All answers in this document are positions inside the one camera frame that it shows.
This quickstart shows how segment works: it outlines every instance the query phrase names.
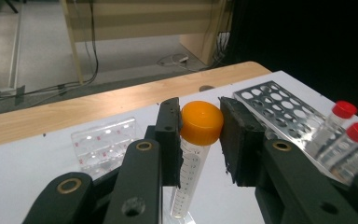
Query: centrifuge tube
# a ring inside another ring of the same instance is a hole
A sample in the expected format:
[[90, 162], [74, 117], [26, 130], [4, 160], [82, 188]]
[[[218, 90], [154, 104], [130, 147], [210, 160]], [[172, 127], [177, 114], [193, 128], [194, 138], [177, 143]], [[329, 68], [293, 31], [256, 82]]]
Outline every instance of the centrifuge tube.
[[356, 106], [346, 102], [338, 101], [327, 116], [324, 123], [319, 126], [305, 146], [305, 151], [315, 158], [327, 140], [341, 127], [341, 125], [357, 113]]
[[354, 177], [358, 175], [358, 150], [345, 160], [345, 162], [336, 167], [332, 173], [338, 177], [338, 179], [349, 185]]
[[202, 101], [185, 105], [182, 120], [181, 149], [184, 161], [180, 171], [181, 188], [173, 190], [171, 200], [171, 216], [175, 218], [187, 215], [209, 148], [219, 138], [223, 127], [221, 111]]
[[339, 161], [358, 148], [358, 122], [353, 123], [331, 146], [317, 158], [324, 168], [330, 170]]

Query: orange cap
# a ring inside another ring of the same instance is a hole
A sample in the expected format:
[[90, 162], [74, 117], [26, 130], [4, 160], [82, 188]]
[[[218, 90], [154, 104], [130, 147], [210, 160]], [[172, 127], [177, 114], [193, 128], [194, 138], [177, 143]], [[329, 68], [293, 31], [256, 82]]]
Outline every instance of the orange cap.
[[193, 101], [183, 107], [182, 121], [180, 134], [187, 142], [197, 146], [209, 146], [220, 136], [223, 114], [210, 103]]

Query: wooden table edge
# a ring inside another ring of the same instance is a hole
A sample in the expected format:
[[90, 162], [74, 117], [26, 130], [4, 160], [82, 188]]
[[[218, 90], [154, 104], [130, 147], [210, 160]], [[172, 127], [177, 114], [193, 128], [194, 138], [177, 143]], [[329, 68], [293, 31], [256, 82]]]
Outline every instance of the wooden table edge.
[[197, 93], [200, 86], [221, 87], [270, 73], [259, 63], [237, 63], [0, 114], [0, 145]]

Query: brass screw insert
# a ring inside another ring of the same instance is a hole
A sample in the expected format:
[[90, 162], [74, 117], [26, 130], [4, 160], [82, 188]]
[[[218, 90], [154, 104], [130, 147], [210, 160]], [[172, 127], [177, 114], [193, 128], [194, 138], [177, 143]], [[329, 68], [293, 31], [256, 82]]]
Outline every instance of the brass screw insert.
[[286, 143], [281, 142], [281, 141], [274, 142], [272, 144], [272, 146], [275, 147], [275, 149], [278, 149], [280, 151], [290, 151], [290, 150], [292, 150], [291, 146], [289, 146]]
[[[69, 188], [69, 189], [65, 189], [63, 186], [69, 182], [75, 182], [75, 184]], [[58, 186], [57, 186], [57, 191], [61, 194], [68, 194], [68, 193], [72, 193], [75, 190], [77, 190], [79, 187], [81, 186], [81, 180], [79, 178], [69, 178], [66, 179], [64, 181], [62, 181]]]
[[136, 149], [141, 151], [147, 151], [152, 148], [152, 144], [149, 142], [140, 142], [136, 145]]

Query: gray floor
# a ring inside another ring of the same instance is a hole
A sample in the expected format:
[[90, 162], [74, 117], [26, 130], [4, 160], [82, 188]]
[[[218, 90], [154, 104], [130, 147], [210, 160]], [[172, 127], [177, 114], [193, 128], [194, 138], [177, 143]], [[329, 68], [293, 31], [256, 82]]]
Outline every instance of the gray floor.
[[[10, 12], [6, 6], [0, 11], [0, 16], [5, 15], [7, 21], [20, 25], [18, 50], [14, 51], [17, 30], [1, 29], [4, 30], [4, 34], [1, 32], [0, 38], [5, 39], [9, 44], [7, 44], [6, 53], [0, 51], [0, 60], [5, 59], [8, 62], [5, 66], [0, 62], [0, 69], [6, 68], [5, 72], [1, 72], [6, 76], [0, 76], [0, 90], [24, 86], [25, 91], [29, 92], [77, 81], [60, 3], [28, 2], [27, 4], [15, 3], [15, 5], [20, 11], [19, 14]], [[10, 28], [13, 27], [17, 27], [16, 24], [10, 25]], [[90, 57], [85, 44], [76, 43], [76, 48], [85, 79], [88, 79], [91, 77], [91, 71], [95, 69], [95, 58], [91, 43], [87, 43]], [[180, 45], [178, 35], [97, 41], [96, 50], [99, 72], [96, 79], [88, 85], [88, 90], [81, 88], [68, 92], [65, 96], [57, 97], [55, 96], [57, 91], [55, 91], [46, 96], [38, 94], [20, 99], [0, 100], [0, 113], [147, 81], [181, 76], [205, 68], [203, 63]], [[172, 59], [179, 60], [184, 55], [189, 56], [187, 69], [172, 63]], [[163, 62], [164, 66], [158, 65], [158, 62]], [[14, 73], [15, 76], [12, 87], [7, 81], [10, 73]]]

